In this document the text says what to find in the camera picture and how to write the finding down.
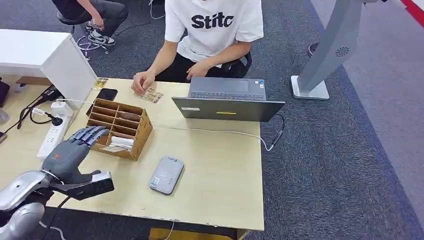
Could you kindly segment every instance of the gray pants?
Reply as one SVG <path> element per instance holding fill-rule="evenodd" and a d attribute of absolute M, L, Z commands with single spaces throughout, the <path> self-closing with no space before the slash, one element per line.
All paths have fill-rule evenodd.
<path fill-rule="evenodd" d="M 128 9 L 124 4 L 105 0 L 90 0 L 90 3 L 103 18 L 104 30 L 98 31 L 101 35 L 111 37 L 128 17 Z"/>

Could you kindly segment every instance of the smartphone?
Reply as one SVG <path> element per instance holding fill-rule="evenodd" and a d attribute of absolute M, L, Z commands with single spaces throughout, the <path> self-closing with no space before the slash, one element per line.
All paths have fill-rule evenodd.
<path fill-rule="evenodd" d="M 113 101 L 115 97 L 118 94 L 118 90 L 116 89 L 110 89 L 110 88 L 102 88 L 100 92 L 98 93 L 96 99 L 105 99 L 109 101 Z M 90 106 L 90 108 L 87 111 L 87 116 L 90 116 L 92 113 L 93 105 Z"/>
<path fill-rule="evenodd" d="M 166 195 L 170 195 L 183 171 L 184 163 L 173 157 L 164 156 L 150 178 L 148 186 Z"/>

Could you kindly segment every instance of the human hand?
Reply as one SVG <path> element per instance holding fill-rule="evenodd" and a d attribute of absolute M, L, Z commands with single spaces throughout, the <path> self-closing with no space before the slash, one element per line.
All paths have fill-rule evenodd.
<path fill-rule="evenodd" d="M 155 74 L 151 71 L 137 72 L 132 79 L 131 89 L 138 94 L 143 94 L 155 81 Z"/>
<path fill-rule="evenodd" d="M 98 15 L 92 18 L 93 27 L 103 30 L 105 29 L 105 24 L 103 23 L 103 18 Z"/>
<path fill-rule="evenodd" d="M 209 63 L 208 59 L 199 61 L 187 70 L 187 80 L 191 80 L 192 77 L 204 77 L 208 73 L 209 69 L 213 67 L 214 65 Z"/>

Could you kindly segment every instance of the cardboard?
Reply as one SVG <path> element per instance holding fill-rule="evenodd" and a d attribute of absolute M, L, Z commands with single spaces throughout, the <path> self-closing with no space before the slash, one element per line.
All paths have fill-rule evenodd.
<path fill-rule="evenodd" d="M 110 130 L 109 135 L 98 139 L 92 150 L 135 161 L 153 129 L 145 109 L 100 98 L 94 101 L 87 126 L 105 126 Z M 113 136 L 134 139 L 131 151 L 109 151 L 107 147 Z"/>

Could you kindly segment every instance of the power strip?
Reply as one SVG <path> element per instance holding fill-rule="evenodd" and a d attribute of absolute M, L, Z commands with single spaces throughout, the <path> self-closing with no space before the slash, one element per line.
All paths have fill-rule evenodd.
<path fill-rule="evenodd" d="M 55 149 L 55 147 L 62 142 L 64 139 L 66 130 L 68 129 L 68 124 L 71 120 L 71 117 L 60 116 L 56 114 L 55 117 L 61 118 L 63 120 L 62 124 L 59 126 L 51 125 L 50 129 L 47 132 L 47 135 L 44 138 L 44 141 L 41 144 L 40 149 L 37 153 L 37 158 L 44 160 L 47 156 Z"/>

